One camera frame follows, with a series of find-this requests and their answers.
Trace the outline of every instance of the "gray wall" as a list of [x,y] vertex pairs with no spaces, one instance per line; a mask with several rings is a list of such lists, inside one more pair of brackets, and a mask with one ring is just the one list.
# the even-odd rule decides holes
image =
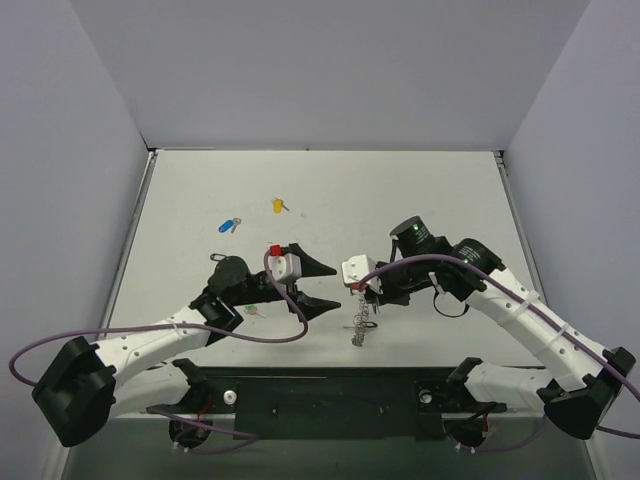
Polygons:
[[[637,0],[591,2],[506,165],[551,306],[640,359],[639,25]],[[623,393],[603,424],[640,432],[639,411]],[[638,442],[606,444],[616,478],[638,478]]]
[[504,149],[588,0],[71,0],[153,147]]
[[[53,435],[7,361],[98,325],[146,150],[67,0],[3,1],[0,65],[0,477],[22,480]],[[37,378],[57,348],[21,370]]]

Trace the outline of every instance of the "white table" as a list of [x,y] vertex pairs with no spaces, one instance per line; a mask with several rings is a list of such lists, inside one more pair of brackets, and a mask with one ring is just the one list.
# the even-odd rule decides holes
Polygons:
[[[271,200],[290,209],[276,215]],[[494,156],[490,152],[160,151],[151,177],[111,326],[166,318],[206,285],[214,253],[239,255],[253,272],[271,243],[298,242],[340,270],[366,253],[388,260],[389,231],[420,215],[453,244],[480,240],[532,286]],[[234,234],[218,227],[239,217]],[[342,302],[314,319],[310,333],[286,345],[225,339],[189,352],[201,366],[456,366],[468,356],[527,366],[539,362],[501,328],[470,311],[438,315],[432,291],[409,307],[385,306],[363,348],[351,345],[356,297],[341,277],[301,279],[307,295]],[[237,332],[289,336],[300,330],[284,302],[260,305]]]

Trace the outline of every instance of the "gray floor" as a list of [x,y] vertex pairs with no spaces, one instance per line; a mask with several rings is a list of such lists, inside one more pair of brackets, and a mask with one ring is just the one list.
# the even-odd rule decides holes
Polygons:
[[[65,480],[88,479],[591,479],[586,447],[552,425],[528,447],[509,453],[456,453],[449,440],[261,441],[221,456],[172,452],[167,421],[116,419],[74,448]],[[496,419],[493,445],[529,435],[532,419]],[[206,447],[232,440],[210,438]]]

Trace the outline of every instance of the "red wire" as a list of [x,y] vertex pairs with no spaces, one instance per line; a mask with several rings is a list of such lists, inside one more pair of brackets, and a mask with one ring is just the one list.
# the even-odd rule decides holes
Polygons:
[[213,405],[213,395],[209,395],[209,397],[207,398],[207,405],[206,405],[202,410],[200,410],[200,411],[198,412],[198,420],[197,420],[197,421],[198,421],[198,423],[202,423],[202,422],[200,421],[200,416],[201,416],[203,413],[207,413],[207,412],[209,411],[209,409],[211,408],[211,406],[212,406],[212,405]]

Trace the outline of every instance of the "robotic arm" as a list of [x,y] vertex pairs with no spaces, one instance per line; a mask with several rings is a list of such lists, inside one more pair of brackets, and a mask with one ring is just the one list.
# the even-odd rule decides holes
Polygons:
[[[337,273],[311,258],[298,244],[273,246],[266,261],[276,282],[286,287],[306,320],[340,307],[338,302],[308,297],[298,290],[299,278]],[[132,334],[93,343],[84,337],[67,342],[32,396],[66,447],[87,440],[118,415],[159,404],[199,405],[206,402],[209,392],[198,367],[185,359],[171,364],[164,360],[211,345],[224,338],[225,332],[233,332],[243,321],[235,306],[282,299],[265,271],[252,274],[242,258],[223,257],[202,293],[170,317],[137,327]],[[198,326],[214,327],[220,333]],[[261,341],[284,343],[303,334]]]
[[[367,302],[374,305],[408,305],[410,294],[428,287],[449,293],[469,307],[481,311],[509,332],[546,367],[509,368],[491,365],[478,358],[467,358],[448,382],[466,389],[478,402],[497,402],[511,408],[544,411],[565,433],[579,439],[593,434],[621,383],[601,363],[576,344],[595,352],[601,362],[627,376],[635,358],[624,348],[607,350],[571,327],[527,290],[493,252],[482,243],[464,239],[452,246],[445,237],[433,236],[419,217],[412,217],[392,230],[392,260],[396,248],[406,258],[418,255],[447,255],[460,263],[476,267],[488,278],[481,279],[462,265],[434,259],[375,262],[366,255],[342,263],[343,281],[349,288],[361,285]],[[370,274],[382,268],[377,278]],[[524,302],[494,283],[517,293]],[[543,320],[547,316],[552,323]]]

